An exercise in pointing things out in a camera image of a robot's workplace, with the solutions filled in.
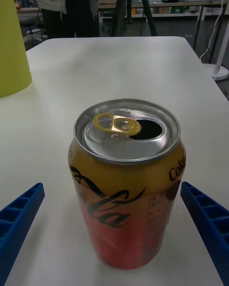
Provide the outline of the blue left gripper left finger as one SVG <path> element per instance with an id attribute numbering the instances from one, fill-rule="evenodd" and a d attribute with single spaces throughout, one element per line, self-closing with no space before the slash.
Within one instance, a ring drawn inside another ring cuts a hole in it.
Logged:
<path id="1" fill-rule="evenodd" d="M 5 285 L 27 233 L 45 198 L 37 183 L 0 211 L 0 285 Z"/>

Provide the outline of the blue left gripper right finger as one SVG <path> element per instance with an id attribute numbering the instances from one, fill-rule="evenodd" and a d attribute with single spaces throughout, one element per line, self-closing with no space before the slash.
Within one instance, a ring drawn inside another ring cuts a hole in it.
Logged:
<path id="1" fill-rule="evenodd" d="M 183 182 L 180 196 L 201 236 L 223 285 L 229 285 L 229 211 Z"/>

